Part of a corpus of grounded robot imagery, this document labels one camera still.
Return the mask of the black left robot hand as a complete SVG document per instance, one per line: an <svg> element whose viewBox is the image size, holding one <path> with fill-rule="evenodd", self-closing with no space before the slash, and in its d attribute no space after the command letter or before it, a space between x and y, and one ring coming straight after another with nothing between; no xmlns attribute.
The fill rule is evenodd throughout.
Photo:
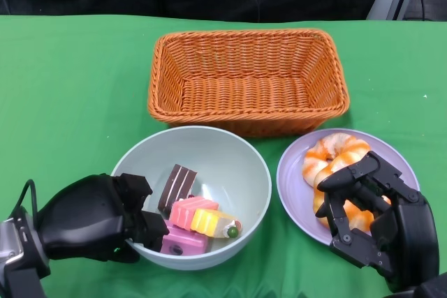
<svg viewBox="0 0 447 298"><path fill-rule="evenodd" d="M169 230L160 214L143 210L151 194L146 178L134 174L94 174L72 183L38 213L45 254L134 263L140 256L128 240L159 252Z"/></svg>

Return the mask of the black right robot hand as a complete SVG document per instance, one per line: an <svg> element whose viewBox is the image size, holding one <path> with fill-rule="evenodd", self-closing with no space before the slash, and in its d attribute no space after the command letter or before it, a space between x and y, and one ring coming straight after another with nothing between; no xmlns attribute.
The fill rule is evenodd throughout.
<svg viewBox="0 0 447 298"><path fill-rule="evenodd" d="M374 268L392 297L444 295L430 204L401 174L369 151L317 183L324 201L316 217L328 220L331 251L359 268Z"/></svg>

